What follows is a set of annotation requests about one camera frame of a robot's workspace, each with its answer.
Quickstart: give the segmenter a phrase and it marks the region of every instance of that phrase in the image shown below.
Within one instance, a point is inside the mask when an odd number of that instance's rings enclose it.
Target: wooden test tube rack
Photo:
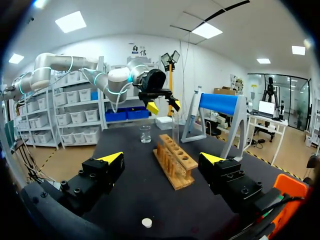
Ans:
[[[159,135],[163,145],[158,143],[153,153],[162,167],[166,177],[175,190],[185,188],[195,179],[191,170],[198,166],[181,147],[179,147],[167,134]]]

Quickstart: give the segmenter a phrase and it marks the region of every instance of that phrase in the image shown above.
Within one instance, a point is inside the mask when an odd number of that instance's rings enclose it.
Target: robotic arm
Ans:
[[[18,77],[11,86],[3,89],[0,100],[18,101],[28,92],[48,87],[51,70],[67,72],[79,70],[92,85],[103,91],[113,104],[118,105],[126,100],[128,86],[132,84],[141,91],[138,94],[139,99],[152,113],[157,114],[159,111],[153,99],[160,96],[165,96],[168,103],[179,111],[180,102],[172,96],[169,89],[162,89],[166,75],[161,70],[150,70],[138,60],[132,60],[127,67],[114,69],[106,74],[97,71],[97,65],[96,59],[42,53],[35,59],[34,71]]]

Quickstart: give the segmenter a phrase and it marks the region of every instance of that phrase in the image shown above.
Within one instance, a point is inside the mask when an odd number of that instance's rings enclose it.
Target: white bottle cap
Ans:
[[[152,226],[152,220],[150,218],[144,218],[142,220],[142,225],[149,229]]]

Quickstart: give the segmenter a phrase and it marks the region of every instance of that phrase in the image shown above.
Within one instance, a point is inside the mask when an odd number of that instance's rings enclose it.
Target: black table surface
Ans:
[[[83,217],[106,230],[146,237],[208,239],[225,229],[236,214],[220,195],[212,193],[197,168],[191,173],[195,182],[175,191],[160,167],[153,149],[159,135],[171,136],[171,130],[161,131],[152,124],[150,143],[141,143],[140,134],[139,126],[106,129],[101,133],[93,157],[123,152],[125,170],[111,193],[102,196]],[[180,146],[198,162],[200,152],[219,156],[224,144],[208,136]],[[229,157],[235,155],[233,146]],[[247,153],[243,154],[241,168],[250,178],[262,182],[264,192],[283,173]],[[144,218],[152,220],[151,228],[142,225]]]

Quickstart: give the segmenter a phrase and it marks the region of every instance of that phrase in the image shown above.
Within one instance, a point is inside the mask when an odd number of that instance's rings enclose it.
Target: blue foam roller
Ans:
[[[200,108],[210,109],[218,113],[234,115],[238,97],[223,94],[202,93]]]

